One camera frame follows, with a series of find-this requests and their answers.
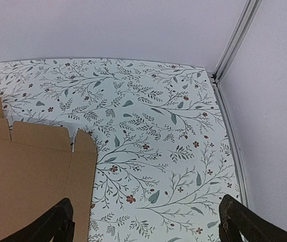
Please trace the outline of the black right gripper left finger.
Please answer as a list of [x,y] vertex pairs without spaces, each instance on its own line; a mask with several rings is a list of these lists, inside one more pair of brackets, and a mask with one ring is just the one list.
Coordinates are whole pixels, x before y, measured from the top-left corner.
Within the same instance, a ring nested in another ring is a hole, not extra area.
[[63,198],[26,227],[2,239],[4,242],[72,242],[75,223],[73,206]]

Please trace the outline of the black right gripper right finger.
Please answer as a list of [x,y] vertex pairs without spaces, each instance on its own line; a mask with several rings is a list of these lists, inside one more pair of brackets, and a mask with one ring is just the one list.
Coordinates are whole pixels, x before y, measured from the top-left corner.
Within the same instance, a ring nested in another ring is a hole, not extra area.
[[226,194],[219,205],[221,241],[287,242],[287,231],[262,219],[232,196]]

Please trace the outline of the brown cardboard box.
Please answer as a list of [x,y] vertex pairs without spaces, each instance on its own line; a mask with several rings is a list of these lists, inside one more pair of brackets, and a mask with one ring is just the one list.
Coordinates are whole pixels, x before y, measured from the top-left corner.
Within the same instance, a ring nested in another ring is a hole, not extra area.
[[63,198],[73,206],[75,241],[86,241],[97,162],[93,139],[63,127],[8,124],[0,99],[0,239],[33,222]]

